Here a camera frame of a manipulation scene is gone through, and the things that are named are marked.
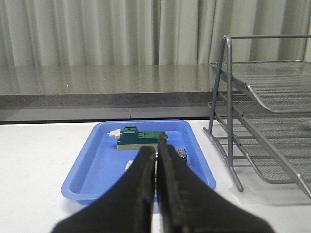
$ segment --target table surface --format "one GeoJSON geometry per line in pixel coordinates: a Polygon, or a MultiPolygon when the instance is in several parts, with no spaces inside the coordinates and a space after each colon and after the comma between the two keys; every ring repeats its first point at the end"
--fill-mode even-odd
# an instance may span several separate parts
{"type": "MultiPolygon", "coordinates": [[[[216,180],[215,191],[235,205],[267,220],[277,233],[311,232],[311,201],[295,184],[268,184],[247,161],[236,172],[244,186],[235,188],[228,169],[202,128],[189,121],[216,180]]],[[[50,232],[56,222],[84,208],[61,195],[60,187],[96,123],[0,125],[0,232],[50,232]]],[[[225,136],[215,123],[213,134],[225,136]]],[[[163,232],[160,214],[152,232],[163,232]]]]}

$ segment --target metal rack frame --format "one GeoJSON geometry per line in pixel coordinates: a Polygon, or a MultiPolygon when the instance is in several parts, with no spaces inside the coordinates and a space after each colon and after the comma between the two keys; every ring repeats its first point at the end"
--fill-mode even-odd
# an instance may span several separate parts
{"type": "MultiPolygon", "coordinates": [[[[257,142],[270,154],[272,159],[276,161],[276,163],[284,170],[284,172],[289,176],[289,182],[290,183],[296,183],[298,187],[311,199],[311,188],[308,185],[308,182],[303,177],[302,174],[300,174],[285,156],[283,156],[279,150],[271,143],[271,141],[254,126],[252,121],[248,119],[246,116],[243,115],[243,112],[241,112],[240,109],[238,109],[236,106],[233,105],[233,87],[238,88],[240,91],[244,92],[245,94],[250,95],[250,93],[247,93],[239,88],[239,85],[233,81],[234,77],[232,74],[232,40],[233,39],[273,39],[273,38],[311,38],[311,35],[253,35],[253,36],[228,36],[225,35],[221,40],[220,45],[220,53],[218,57],[217,62],[217,69],[216,69],[216,78],[214,83],[214,89],[213,89],[213,102],[211,104],[211,116],[209,121],[209,127],[208,130],[206,128],[203,128],[204,132],[214,141],[215,145],[219,149],[220,153],[222,154],[229,171],[231,173],[231,176],[237,186],[237,189],[242,192],[243,191],[243,185],[241,184],[241,181],[239,180],[238,175],[235,172],[234,169],[234,155],[233,155],[233,143],[235,143],[238,148],[242,151],[242,153],[248,158],[250,163],[253,165],[254,168],[256,168],[255,164],[252,162],[252,159],[250,159],[247,155],[248,153],[244,150],[244,147],[240,143],[238,137],[234,135],[233,131],[233,119],[237,119],[247,130],[248,132],[253,136],[254,139],[257,140],[257,142]],[[223,59],[224,59],[224,53],[225,48],[227,48],[227,62],[226,62],[226,72],[222,71],[222,65],[223,65],[223,59]],[[226,83],[227,83],[227,95],[223,95],[220,93],[219,90],[219,83],[221,76],[226,76],[226,83]],[[226,110],[226,123],[222,120],[220,116],[216,113],[216,102],[217,98],[220,98],[222,101],[224,101],[227,104],[227,110],[226,110]],[[212,128],[213,128],[213,122],[214,118],[218,120],[218,122],[221,124],[221,126],[225,129],[227,132],[227,143],[228,143],[228,149],[227,153],[225,152],[224,148],[220,144],[219,140],[213,136],[212,134],[212,128]]],[[[308,109],[295,109],[295,110],[283,110],[281,112],[288,112],[288,113],[301,113],[301,112],[309,112],[308,109]]]]}

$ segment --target green object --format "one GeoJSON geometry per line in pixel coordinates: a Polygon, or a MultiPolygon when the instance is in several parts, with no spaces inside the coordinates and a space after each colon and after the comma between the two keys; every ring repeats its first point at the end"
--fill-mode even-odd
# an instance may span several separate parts
{"type": "Polygon", "coordinates": [[[138,150],[141,146],[157,148],[158,138],[161,131],[138,131],[137,127],[127,126],[122,131],[117,141],[118,150],[138,150]]]}

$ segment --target plastic tray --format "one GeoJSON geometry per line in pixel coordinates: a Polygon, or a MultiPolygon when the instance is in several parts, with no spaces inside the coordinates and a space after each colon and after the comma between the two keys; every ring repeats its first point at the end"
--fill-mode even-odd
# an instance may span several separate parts
{"type": "Polygon", "coordinates": [[[129,160],[138,150],[117,150],[117,140],[109,136],[115,129],[136,125],[140,131],[165,131],[168,144],[186,149],[187,164],[211,188],[215,179],[194,136],[190,124],[182,120],[107,121],[94,126],[67,178],[61,192],[80,204],[91,204],[124,174],[129,160]]]}

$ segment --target small white piece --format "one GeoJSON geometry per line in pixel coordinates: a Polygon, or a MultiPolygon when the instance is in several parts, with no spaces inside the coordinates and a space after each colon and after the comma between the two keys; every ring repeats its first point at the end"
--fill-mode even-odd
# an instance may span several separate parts
{"type": "Polygon", "coordinates": [[[121,129],[116,129],[109,133],[109,136],[115,137],[118,140],[120,139],[120,135],[121,135],[121,129]]]}

